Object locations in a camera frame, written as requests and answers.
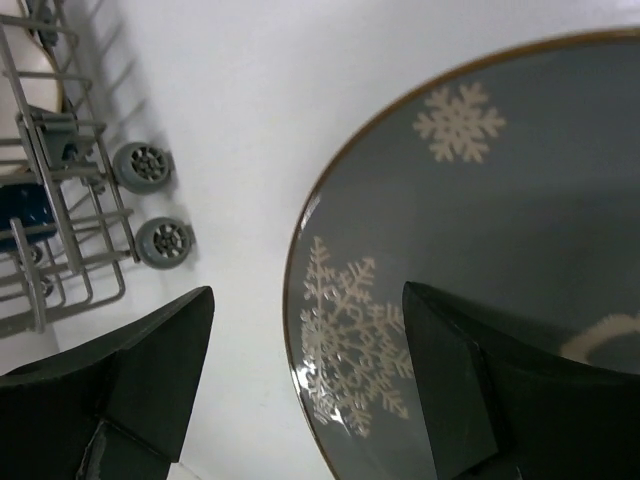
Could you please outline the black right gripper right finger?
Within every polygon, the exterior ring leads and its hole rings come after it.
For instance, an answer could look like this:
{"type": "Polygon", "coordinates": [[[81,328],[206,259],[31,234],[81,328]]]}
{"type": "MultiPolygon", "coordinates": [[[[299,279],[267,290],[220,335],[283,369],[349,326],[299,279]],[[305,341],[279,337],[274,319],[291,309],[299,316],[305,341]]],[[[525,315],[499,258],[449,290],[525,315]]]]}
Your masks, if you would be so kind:
{"type": "Polygon", "coordinates": [[[402,293],[406,339],[440,479],[635,479],[639,379],[565,359],[431,286],[402,293]]]}

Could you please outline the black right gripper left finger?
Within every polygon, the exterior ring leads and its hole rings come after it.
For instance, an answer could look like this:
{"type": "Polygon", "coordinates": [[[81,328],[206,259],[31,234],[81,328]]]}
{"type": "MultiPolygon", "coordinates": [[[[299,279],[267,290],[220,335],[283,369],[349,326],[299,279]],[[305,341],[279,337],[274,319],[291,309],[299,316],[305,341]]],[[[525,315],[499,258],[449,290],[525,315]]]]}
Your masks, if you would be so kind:
{"type": "Polygon", "coordinates": [[[1,377],[4,479],[165,479],[214,317],[209,286],[1,377]]]}

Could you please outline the blue shell shaped dish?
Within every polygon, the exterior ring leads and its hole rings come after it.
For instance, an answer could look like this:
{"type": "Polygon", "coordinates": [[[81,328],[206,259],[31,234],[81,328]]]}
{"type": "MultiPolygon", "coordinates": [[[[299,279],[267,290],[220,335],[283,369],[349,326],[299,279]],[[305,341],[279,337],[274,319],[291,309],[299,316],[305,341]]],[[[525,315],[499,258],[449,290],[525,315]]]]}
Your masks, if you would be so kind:
{"type": "Polygon", "coordinates": [[[43,186],[38,184],[13,184],[1,187],[1,231],[11,231],[10,219],[18,218],[25,229],[51,224],[47,231],[27,233],[32,245],[53,237],[55,219],[43,186]]]}

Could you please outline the grey tree pattern plate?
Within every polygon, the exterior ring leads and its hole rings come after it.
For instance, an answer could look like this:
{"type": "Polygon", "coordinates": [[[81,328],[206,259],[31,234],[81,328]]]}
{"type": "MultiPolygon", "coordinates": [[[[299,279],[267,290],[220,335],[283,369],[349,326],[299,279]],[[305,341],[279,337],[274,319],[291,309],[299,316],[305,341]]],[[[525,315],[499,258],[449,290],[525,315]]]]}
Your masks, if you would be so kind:
{"type": "Polygon", "coordinates": [[[639,371],[639,31],[437,76],[332,159],[283,285],[300,406],[336,479],[436,475],[405,336],[423,283],[523,343],[639,371]]]}

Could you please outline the cream divided plate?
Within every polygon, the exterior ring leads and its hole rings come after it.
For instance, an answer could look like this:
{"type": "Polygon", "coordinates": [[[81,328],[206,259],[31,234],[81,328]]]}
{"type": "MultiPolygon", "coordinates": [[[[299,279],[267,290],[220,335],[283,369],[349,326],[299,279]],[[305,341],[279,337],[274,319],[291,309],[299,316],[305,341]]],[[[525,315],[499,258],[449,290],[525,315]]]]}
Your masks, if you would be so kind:
{"type": "MultiPolygon", "coordinates": [[[[44,48],[23,28],[6,25],[3,27],[14,65],[18,71],[53,74],[53,62],[44,48]]],[[[20,84],[30,106],[60,112],[62,86],[59,80],[47,78],[20,78],[20,84]]],[[[20,112],[10,80],[1,74],[1,139],[20,137],[16,115],[20,112]]],[[[19,172],[23,166],[6,163],[6,160],[27,160],[21,143],[1,147],[1,175],[19,172]]]]}

